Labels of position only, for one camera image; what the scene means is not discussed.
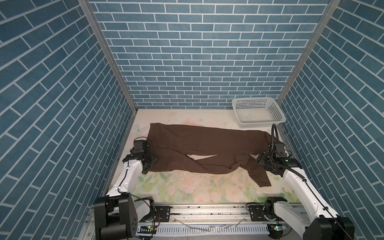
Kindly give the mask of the brown trousers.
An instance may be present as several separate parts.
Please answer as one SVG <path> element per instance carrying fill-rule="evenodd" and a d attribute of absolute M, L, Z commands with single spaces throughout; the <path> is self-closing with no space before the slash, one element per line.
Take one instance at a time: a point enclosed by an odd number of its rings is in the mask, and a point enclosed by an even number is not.
<path fill-rule="evenodd" d="M 158 158 L 152 172 L 223 175 L 243 168 L 259 187 L 271 186 L 266 170 L 254 159 L 269 150 L 267 132 L 152 123 L 148 138 Z"/>

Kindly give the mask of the white plastic laundry basket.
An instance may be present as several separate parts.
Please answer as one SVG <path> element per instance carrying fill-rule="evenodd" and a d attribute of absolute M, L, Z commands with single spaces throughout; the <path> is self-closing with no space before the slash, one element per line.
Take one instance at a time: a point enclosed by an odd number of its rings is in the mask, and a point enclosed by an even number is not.
<path fill-rule="evenodd" d="M 286 122 L 286 116 L 273 98 L 238 98 L 232 107 L 240 128 L 268 128 Z"/>

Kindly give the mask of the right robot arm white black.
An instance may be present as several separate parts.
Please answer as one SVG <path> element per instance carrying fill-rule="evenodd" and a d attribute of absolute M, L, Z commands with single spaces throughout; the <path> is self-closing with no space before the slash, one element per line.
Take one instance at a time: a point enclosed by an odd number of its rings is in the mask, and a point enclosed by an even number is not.
<path fill-rule="evenodd" d="M 267 152 L 256 161 L 266 171 L 282 177 L 294 190 L 306 214 L 303 215 L 282 197 L 268 197 L 264 213 L 269 220 L 285 221 L 304 240 L 352 240 L 355 226 L 341 217 L 308 179 L 303 167 L 294 158 L 282 153 L 282 143 L 270 143 Z"/>

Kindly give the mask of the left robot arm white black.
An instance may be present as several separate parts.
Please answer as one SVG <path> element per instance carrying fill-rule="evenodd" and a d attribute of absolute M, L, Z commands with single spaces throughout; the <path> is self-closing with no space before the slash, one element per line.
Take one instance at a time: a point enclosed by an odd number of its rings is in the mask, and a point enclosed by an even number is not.
<path fill-rule="evenodd" d="M 123 159 L 123 171 L 112 189 L 96 199 L 94 209 L 97 240 L 123 240 L 138 237 L 139 222 L 155 217 L 152 198 L 140 198 L 133 190 L 141 174 L 148 173 L 157 162 L 150 151 L 150 141 L 139 137 L 134 140 L 130 154 Z"/>

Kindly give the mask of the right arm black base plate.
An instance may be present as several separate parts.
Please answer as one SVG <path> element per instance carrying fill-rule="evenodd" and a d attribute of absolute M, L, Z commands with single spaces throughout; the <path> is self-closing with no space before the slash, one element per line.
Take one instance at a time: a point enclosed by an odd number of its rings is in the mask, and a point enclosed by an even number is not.
<path fill-rule="evenodd" d="M 257 203 L 248 203 L 246 204 L 246 209 L 250 214 L 250 218 L 252 222 L 283 222 L 284 220 L 277 217 L 273 214 L 265 213 L 265 206 L 262 206 Z"/>

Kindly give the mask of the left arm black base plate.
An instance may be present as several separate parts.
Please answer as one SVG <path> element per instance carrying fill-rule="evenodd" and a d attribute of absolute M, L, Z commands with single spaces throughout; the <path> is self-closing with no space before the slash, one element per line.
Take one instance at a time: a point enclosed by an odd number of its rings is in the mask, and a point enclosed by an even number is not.
<path fill-rule="evenodd" d="M 145 223 L 155 222 L 156 224 L 169 222 L 170 214 L 171 214 L 170 206 L 155 206 L 154 208 L 151 208 L 149 213 L 142 218 L 141 222 L 145 222 Z"/>

